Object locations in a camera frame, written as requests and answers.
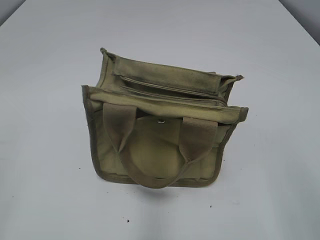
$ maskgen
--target tool bag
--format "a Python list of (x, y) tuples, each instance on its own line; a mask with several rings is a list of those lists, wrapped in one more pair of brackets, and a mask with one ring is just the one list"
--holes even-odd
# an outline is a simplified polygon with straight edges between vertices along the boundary
[(227, 105), (243, 77), (101, 52), (97, 85), (82, 86), (96, 173), (153, 189), (213, 183), (225, 145), (248, 113)]

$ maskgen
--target white surface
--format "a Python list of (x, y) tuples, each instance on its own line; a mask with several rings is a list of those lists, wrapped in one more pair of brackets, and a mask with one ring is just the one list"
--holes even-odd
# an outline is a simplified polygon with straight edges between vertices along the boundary
[[(229, 103), (248, 118), (214, 184), (96, 175), (81, 85), (100, 47), (245, 76)], [(319, 239), (319, 62), (277, 0), (26, 1), (0, 27), (0, 239)]]

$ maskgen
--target bag handle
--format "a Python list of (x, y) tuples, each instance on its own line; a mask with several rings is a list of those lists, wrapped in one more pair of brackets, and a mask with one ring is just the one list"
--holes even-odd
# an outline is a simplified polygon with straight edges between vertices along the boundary
[(137, 107), (135, 106), (107, 102), (103, 104), (104, 128), (123, 167), (137, 184), (160, 189), (175, 183), (190, 164), (206, 157), (214, 145), (218, 128), (216, 121), (184, 117), (179, 135), (179, 151), (184, 158), (184, 164), (178, 174), (165, 179), (145, 175), (133, 162), (126, 144), (135, 127), (136, 112)]

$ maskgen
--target canvas bag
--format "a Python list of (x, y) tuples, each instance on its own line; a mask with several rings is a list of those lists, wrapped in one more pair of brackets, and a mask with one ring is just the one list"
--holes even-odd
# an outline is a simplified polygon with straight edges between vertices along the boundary
[(96, 173), (154, 189), (213, 183), (227, 141), (247, 117), (247, 107), (227, 105), (243, 77), (101, 52), (97, 85), (82, 86)]

